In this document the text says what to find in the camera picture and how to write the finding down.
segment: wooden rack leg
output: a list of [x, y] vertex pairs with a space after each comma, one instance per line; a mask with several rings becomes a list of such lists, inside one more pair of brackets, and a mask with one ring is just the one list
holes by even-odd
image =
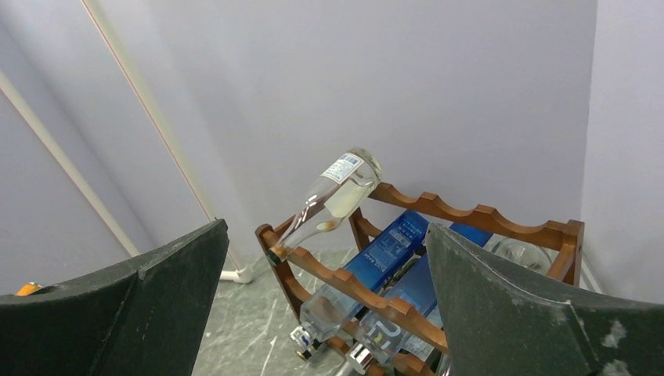
[[581, 278], [581, 261], [583, 259], [583, 231], [584, 225], [583, 222], [578, 221], [569, 221], [567, 226], [572, 228], [572, 234], [574, 236], [574, 242], [576, 243], [576, 249], [574, 250], [574, 259], [572, 264], [563, 278], [563, 282], [566, 284], [571, 284], [572, 286], [579, 286]]
[[[262, 237], [262, 234], [266, 231], [274, 232], [270, 225], [262, 225], [256, 229], [255, 234], [263, 252], [267, 255], [269, 246], [263, 241]], [[299, 318], [302, 300], [295, 296], [293, 291], [287, 286], [287, 280], [295, 280], [295, 275], [293, 275], [291, 265], [288, 262], [281, 262], [278, 266], [270, 265], [270, 269], [272, 269], [276, 280], [279, 281], [281, 291], [284, 295], [286, 295], [286, 300], [288, 301], [290, 308], [293, 310], [293, 314], [296, 318]]]

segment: blue label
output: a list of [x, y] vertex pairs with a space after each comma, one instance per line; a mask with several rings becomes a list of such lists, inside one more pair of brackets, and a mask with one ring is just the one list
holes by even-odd
[[484, 247], [489, 238], [493, 235], [489, 231], [478, 230], [474, 227], [462, 225], [460, 223], [453, 223], [450, 227], [451, 230], [457, 231], [466, 239], [472, 241], [480, 247]]
[[421, 215], [406, 210], [344, 269], [371, 291], [378, 291], [422, 246], [428, 225]]
[[429, 257], [424, 254], [411, 270], [385, 295], [386, 299], [398, 297], [412, 304], [426, 316], [435, 307], [434, 283], [429, 272]]

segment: marble floor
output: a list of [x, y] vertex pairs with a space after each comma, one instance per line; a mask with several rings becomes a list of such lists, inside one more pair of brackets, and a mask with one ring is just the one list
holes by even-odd
[[[353, 250], [313, 252], [323, 264], [336, 269]], [[313, 292], [320, 280], [293, 267], [302, 286]], [[333, 375], [343, 359], [332, 350], [313, 363], [295, 355], [289, 338], [298, 324], [264, 257], [252, 265], [250, 284], [219, 283], [194, 376], [324, 376]]]

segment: wine rack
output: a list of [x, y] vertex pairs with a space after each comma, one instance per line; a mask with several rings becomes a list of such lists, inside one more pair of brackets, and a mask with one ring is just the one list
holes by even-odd
[[[419, 197], [409, 197], [400, 193], [394, 186], [381, 183], [369, 196], [370, 199], [391, 204], [400, 208], [411, 209], [415, 212], [431, 215], [451, 222], [463, 223], [480, 230], [497, 233], [506, 237], [523, 240], [545, 248], [558, 251], [547, 275], [567, 284], [578, 286], [581, 270], [581, 251], [583, 244], [583, 222], [570, 220], [567, 223], [547, 221], [541, 226], [521, 226], [503, 217], [495, 208], [478, 205], [472, 210], [459, 210], [453, 208], [433, 193], [423, 193]], [[256, 237], [264, 252], [273, 246], [279, 237], [291, 224], [292, 218], [272, 228], [270, 225], [259, 226]], [[351, 225], [358, 249], [364, 249], [370, 238], [376, 237], [381, 230], [372, 225], [362, 216], [361, 209], [357, 209], [348, 219]], [[283, 293], [286, 295], [293, 314], [299, 320], [300, 306], [309, 296], [302, 285], [295, 278], [291, 263], [299, 266], [321, 281], [337, 288], [368, 309], [376, 311], [382, 317], [391, 320], [407, 331], [413, 333], [436, 349], [448, 352], [445, 332], [433, 326], [408, 302], [400, 298], [385, 299], [364, 287], [350, 272], [344, 269], [331, 270], [321, 264], [309, 251], [297, 248], [285, 262], [272, 266], [272, 271], [279, 281]], [[357, 323], [348, 323], [343, 330], [355, 337]], [[349, 350], [348, 346], [339, 337], [328, 341], [328, 345], [340, 355], [344, 356]], [[398, 354], [392, 361], [392, 366], [409, 376], [433, 376], [433, 372], [417, 357], [407, 354]], [[386, 373], [376, 364], [373, 364], [366, 374], [383, 376]]]

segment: glass bottle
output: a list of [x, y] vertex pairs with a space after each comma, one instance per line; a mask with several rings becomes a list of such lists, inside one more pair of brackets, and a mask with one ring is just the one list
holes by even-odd
[[[401, 298], [423, 316], [428, 316], [436, 305], [428, 255], [424, 254], [384, 297]], [[360, 320], [356, 333], [358, 341], [346, 354], [346, 360], [357, 372], [364, 374], [373, 359], [380, 364], [389, 363], [403, 347], [408, 334], [399, 325], [371, 311]]]
[[[442, 328], [442, 318], [440, 317], [440, 310], [436, 306], [427, 316], [427, 320], [435, 327]], [[415, 355], [423, 361], [430, 368], [435, 369], [435, 365], [440, 361], [441, 352], [434, 346], [429, 345], [423, 339], [416, 335], [408, 334], [408, 339], [404, 339], [406, 343], [401, 351], [406, 351]]]
[[453, 376], [454, 366], [452, 365], [452, 357], [449, 354], [443, 354], [436, 370], [436, 376]]
[[382, 176], [381, 164], [362, 148], [354, 147], [339, 157], [309, 188], [302, 209], [269, 249], [269, 261], [279, 265], [305, 239], [338, 228], [376, 189]]
[[510, 237], [499, 241], [491, 252], [539, 274], [547, 274], [553, 263], [546, 249]]
[[[373, 292], [378, 292], [422, 247], [429, 222], [415, 211], [406, 210], [378, 237], [348, 262], [344, 269]], [[300, 345], [298, 355], [308, 359], [308, 347], [327, 341], [353, 318], [363, 306], [341, 291], [323, 285], [300, 308], [301, 326], [290, 337]]]

